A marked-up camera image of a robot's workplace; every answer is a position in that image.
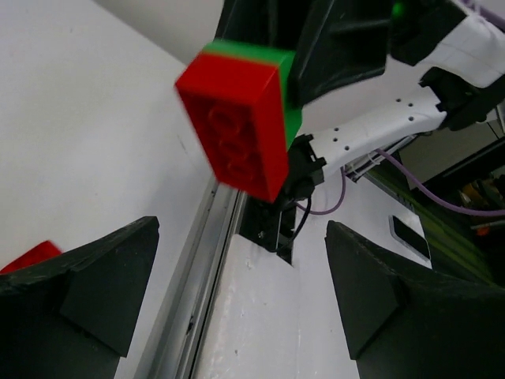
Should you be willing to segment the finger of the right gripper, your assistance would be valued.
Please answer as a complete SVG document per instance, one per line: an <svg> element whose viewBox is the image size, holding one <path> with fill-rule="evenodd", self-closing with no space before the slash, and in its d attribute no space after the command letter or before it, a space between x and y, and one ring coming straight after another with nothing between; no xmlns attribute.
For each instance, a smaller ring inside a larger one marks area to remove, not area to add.
<svg viewBox="0 0 505 379"><path fill-rule="evenodd" d="M288 94L303 107L384 73L394 3L226 0L219 38L295 52Z"/></svg>

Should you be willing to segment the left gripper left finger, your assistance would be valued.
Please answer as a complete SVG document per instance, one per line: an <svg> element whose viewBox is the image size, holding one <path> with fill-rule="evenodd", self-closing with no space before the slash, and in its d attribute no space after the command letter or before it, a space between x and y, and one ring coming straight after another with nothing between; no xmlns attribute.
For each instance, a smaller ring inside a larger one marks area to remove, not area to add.
<svg viewBox="0 0 505 379"><path fill-rule="evenodd" d="M1 277L3 378L112 378L128 354L159 243L142 217Z"/></svg>

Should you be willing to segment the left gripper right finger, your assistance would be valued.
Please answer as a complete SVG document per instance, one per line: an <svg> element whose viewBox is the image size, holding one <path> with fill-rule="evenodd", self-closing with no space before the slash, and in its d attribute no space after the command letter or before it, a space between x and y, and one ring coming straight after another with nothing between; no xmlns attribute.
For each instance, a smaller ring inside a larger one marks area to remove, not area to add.
<svg viewBox="0 0 505 379"><path fill-rule="evenodd" d="M335 221L325 244L360 377L503 377L503 288L426 268Z"/></svg>

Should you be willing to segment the red lego brick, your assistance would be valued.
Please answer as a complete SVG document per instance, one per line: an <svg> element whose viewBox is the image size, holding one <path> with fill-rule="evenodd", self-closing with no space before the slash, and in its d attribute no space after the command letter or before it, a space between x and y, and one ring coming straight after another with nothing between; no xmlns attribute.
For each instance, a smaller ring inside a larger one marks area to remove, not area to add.
<svg viewBox="0 0 505 379"><path fill-rule="evenodd" d="M37 246L31 248L28 252L10 262L7 266L1 269L1 274L4 275L32 265L37 265L38 263L57 257L61 254L62 251L52 241L47 240L41 242Z"/></svg>
<svg viewBox="0 0 505 379"><path fill-rule="evenodd" d="M175 88L215 177L274 201L288 174L279 68L200 53Z"/></svg>

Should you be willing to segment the green square lego brick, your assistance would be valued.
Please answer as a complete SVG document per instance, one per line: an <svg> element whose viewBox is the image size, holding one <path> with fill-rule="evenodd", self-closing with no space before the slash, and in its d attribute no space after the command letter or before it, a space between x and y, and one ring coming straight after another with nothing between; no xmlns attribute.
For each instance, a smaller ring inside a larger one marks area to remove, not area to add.
<svg viewBox="0 0 505 379"><path fill-rule="evenodd" d="M289 149L302 124L302 109L294 105L288 94L289 74L294 63L295 52L228 39L214 39L204 46L202 52L268 64L279 70L286 149Z"/></svg>

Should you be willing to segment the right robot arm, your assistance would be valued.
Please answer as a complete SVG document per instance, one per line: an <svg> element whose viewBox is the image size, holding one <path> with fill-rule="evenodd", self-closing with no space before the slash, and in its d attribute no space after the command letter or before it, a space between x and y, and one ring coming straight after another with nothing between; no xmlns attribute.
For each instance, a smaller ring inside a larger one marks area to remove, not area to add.
<svg viewBox="0 0 505 379"><path fill-rule="evenodd" d="M463 129L504 97L504 20L475 1L226 1L215 38L236 56L282 59L288 145L303 106L382 75L388 59L427 67L410 94L313 137L325 174L405 137Z"/></svg>

